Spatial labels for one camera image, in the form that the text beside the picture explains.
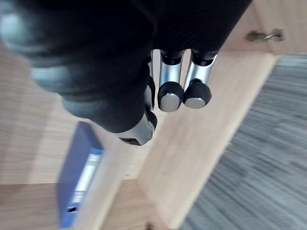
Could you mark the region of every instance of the blue binder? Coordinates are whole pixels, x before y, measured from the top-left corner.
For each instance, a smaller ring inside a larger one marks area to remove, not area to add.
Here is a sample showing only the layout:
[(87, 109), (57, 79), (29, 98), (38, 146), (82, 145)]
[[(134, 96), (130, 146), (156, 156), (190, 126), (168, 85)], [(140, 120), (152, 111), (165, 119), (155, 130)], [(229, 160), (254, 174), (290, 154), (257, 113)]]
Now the blue binder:
[(57, 184), (62, 228), (72, 227), (102, 155), (91, 126), (79, 122)]

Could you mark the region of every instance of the black plastic cap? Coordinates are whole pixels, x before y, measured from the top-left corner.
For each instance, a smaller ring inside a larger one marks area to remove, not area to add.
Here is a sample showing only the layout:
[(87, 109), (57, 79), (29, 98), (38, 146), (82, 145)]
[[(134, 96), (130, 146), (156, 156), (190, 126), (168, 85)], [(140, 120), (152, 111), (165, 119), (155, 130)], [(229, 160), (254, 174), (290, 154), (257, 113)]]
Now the black plastic cap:
[(148, 121), (150, 121), (152, 123), (154, 128), (157, 128), (158, 119), (153, 112), (147, 111), (147, 119), (148, 119)]
[(168, 81), (166, 83), (164, 83), (160, 88), (159, 88), (159, 92), (158, 92), (158, 106), (159, 109), (161, 109), (163, 111), (163, 109), (161, 108), (161, 99), (166, 96), (168, 93), (173, 93), (175, 95), (178, 96), (179, 98), (179, 104), (178, 104), (178, 108), (180, 107), (182, 101), (183, 101), (183, 96), (184, 96), (184, 90), (181, 87), (181, 85), (177, 82), (174, 81)]
[(152, 91), (152, 107), (154, 108), (155, 84), (154, 84), (154, 79), (152, 77), (149, 78), (148, 86)]
[(192, 82), (185, 91), (183, 103), (185, 103), (189, 98), (202, 98), (206, 104), (208, 104), (211, 99), (211, 91), (206, 84), (200, 81), (195, 81)]

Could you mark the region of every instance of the wooden cabinet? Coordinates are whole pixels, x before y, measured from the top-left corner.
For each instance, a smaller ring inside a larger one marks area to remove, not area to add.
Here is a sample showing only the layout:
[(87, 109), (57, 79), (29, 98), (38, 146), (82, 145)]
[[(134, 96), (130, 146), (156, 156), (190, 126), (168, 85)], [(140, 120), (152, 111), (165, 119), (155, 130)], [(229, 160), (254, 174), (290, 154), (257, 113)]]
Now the wooden cabinet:
[[(212, 101), (203, 109), (182, 106), (174, 113), (155, 109), (158, 128), (145, 146), (128, 146), (93, 124), (106, 149), (76, 230), (178, 229), (205, 185), (229, 140), (273, 68), (278, 55), (307, 52), (307, 1), (254, 0), (230, 34), (214, 66), (209, 86)], [(282, 42), (248, 42), (252, 30), (284, 28)], [(155, 52), (155, 81), (159, 74)], [(187, 72), (186, 51), (182, 79)], [(42, 92), (29, 66), (0, 47), (0, 221), (27, 208), (23, 229), (57, 229), (56, 215), (40, 212), (51, 205), (57, 176), (77, 118), (66, 113), (60, 98)], [(21, 197), (29, 198), (23, 202)]]

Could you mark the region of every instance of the gray carpet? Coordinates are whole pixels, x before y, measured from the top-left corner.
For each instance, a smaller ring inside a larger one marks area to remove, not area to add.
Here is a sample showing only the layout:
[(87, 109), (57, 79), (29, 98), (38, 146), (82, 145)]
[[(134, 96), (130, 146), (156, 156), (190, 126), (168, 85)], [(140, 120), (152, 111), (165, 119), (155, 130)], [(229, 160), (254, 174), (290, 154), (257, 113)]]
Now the gray carpet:
[(277, 61), (181, 230), (307, 230), (307, 55)]

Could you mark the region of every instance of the wood grain surface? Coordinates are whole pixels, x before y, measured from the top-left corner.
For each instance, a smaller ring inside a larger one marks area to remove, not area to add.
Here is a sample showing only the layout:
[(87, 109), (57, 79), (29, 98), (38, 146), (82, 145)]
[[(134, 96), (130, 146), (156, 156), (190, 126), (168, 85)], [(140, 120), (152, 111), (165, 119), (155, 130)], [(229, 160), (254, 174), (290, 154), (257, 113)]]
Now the wood grain surface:
[(0, 185), (2, 230), (58, 230), (55, 184)]
[(275, 54), (307, 52), (307, 1), (254, 0), (253, 4), (265, 33), (284, 28), (284, 41), (268, 43)]
[(272, 48), (266, 42), (249, 42), (245, 39), (246, 34), (252, 30), (263, 31), (253, 2), (242, 15), (221, 50), (272, 52)]
[(170, 229), (180, 227), (274, 63), (268, 53), (221, 52), (209, 81), (212, 101), (165, 118), (138, 183)]
[(101, 230), (147, 230), (148, 222), (154, 230), (168, 230), (136, 180), (125, 180)]
[(0, 44), (0, 184), (55, 183), (76, 121)]

